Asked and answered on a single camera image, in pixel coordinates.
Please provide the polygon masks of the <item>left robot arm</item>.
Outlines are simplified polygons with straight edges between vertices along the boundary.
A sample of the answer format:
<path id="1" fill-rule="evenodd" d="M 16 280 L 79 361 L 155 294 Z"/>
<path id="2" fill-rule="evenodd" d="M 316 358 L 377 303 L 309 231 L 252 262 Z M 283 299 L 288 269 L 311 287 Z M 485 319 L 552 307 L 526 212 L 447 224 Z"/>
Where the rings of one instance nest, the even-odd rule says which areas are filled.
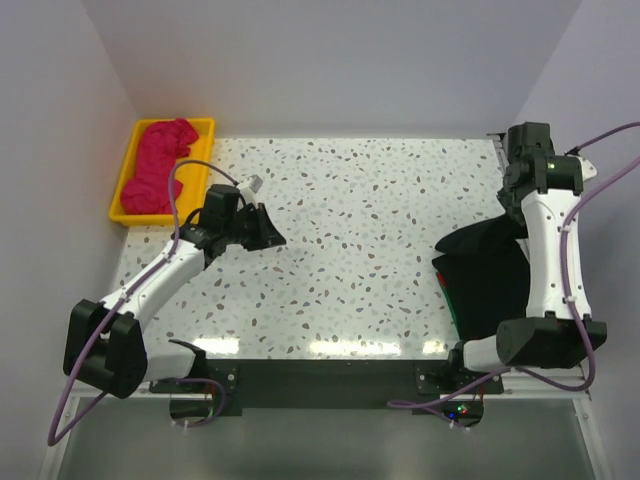
<path id="1" fill-rule="evenodd" d="M 178 290 L 228 246 L 259 251 L 285 245 L 265 205 L 255 199 L 261 184 L 253 175 L 236 186 L 213 185 L 203 207 L 131 281 L 98 302 L 77 303 L 70 315 L 64 374 L 119 399 L 146 382 L 203 374 L 202 349 L 174 340 L 168 351 L 154 353 L 144 331 Z"/>

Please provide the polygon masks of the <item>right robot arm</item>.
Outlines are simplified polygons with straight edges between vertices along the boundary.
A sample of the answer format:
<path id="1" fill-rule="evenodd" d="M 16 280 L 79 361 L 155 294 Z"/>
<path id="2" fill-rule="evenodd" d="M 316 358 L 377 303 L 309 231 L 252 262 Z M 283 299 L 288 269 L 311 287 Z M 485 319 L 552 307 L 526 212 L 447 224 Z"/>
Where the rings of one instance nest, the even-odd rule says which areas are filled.
<path id="1" fill-rule="evenodd" d="M 580 390 L 595 380 L 595 351 L 607 338 L 593 319 L 582 282 L 578 216 L 587 201 L 582 160 L 554 150 L 547 123 L 509 128 L 507 166 L 497 199 L 503 215 L 463 227 L 436 245 L 441 257 L 495 255 L 508 240 L 528 242 L 529 292 L 525 313 L 503 320 L 495 334 L 460 341 L 452 370 L 491 378 L 511 369 L 534 378 L 543 369 L 588 365 Z"/>

